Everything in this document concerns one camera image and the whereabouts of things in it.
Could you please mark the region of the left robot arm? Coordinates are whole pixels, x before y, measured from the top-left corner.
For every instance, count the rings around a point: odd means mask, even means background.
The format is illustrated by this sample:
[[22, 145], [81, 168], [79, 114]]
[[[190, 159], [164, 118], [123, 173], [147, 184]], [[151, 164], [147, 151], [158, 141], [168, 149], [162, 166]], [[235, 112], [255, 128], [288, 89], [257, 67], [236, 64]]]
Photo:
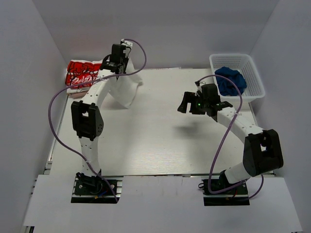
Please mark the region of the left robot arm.
[[95, 83], [80, 101], [71, 104], [73, 129], [81, 144], [81, 173], [90, 177], [86, 188], [93, 194], [99, 193], [103, 187], [103, 182], [96, 178], [101, 174], [98, 139], [104, 129], [100, 107], [105, 97], [111, 95], [120, 105], [129, 108], [141, 84], [140, 77], [127, 75], [134, 71], [129, 58], [132, 46], [128, 40], [113, 44], [111, 54], [102, 61]]

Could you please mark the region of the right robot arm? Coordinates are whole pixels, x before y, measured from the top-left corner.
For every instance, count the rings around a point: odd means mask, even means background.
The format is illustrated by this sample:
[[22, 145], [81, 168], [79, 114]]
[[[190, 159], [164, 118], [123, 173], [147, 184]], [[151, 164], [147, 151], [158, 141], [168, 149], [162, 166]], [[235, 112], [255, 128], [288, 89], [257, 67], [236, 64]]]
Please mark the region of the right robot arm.
[[216, 186], [212, 186], [211, 180], [208, 180], [210, 193], [232, 193], [249, 178], [284, 166], [278, 133], [252, 124], [231, 103], [221, 101], [215, 84], [198, 86], [196, 92], [185, 92], [177, 110], [193, 115], [208, 115], [225, 126], [226, 131], [232, 132], [244, 145], [242, 162], [222, 171]]

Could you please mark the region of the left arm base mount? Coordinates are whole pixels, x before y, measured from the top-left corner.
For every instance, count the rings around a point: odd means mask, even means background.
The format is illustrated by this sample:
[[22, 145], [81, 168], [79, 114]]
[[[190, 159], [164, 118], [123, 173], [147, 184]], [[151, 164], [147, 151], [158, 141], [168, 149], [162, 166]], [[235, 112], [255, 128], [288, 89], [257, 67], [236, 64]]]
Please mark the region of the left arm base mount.
[[122, 191], [122, 179], [113, 177], [107, 181], [108, 184], [97, 176], [76, 173], [71, 203], [116, 204], [117, 201], [113, 192], [119, 200]]

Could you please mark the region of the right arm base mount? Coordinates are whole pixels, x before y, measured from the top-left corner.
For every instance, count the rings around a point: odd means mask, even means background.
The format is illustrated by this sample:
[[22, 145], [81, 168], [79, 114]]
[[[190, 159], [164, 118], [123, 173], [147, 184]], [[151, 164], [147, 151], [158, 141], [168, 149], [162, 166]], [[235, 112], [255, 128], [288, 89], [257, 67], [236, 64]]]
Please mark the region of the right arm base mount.
[[246, 184], [242, 184], [231, 190], [212, 194], [209, 192], [208, 179], [203, 179], [198, 184], [198, 189], [203, 192], [204, 206], [248, 206], [250, 205], [248, 189]]

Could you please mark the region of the white t shirt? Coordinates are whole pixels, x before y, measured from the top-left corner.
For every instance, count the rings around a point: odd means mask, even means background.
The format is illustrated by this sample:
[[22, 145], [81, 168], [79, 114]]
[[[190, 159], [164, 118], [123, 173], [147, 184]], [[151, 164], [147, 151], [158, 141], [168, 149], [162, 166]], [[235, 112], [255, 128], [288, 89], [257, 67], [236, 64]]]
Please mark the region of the white t shirt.
[[113, 78], [110, 78], [108, 82], [111, 83], [110, 90], [106, 91], [105, 96], [110, 94], [118, 103], [127, 109], [130, 108], [138, 87], [143, 84], [138, 74], [121, 76], [117, 81], [113, 81]]

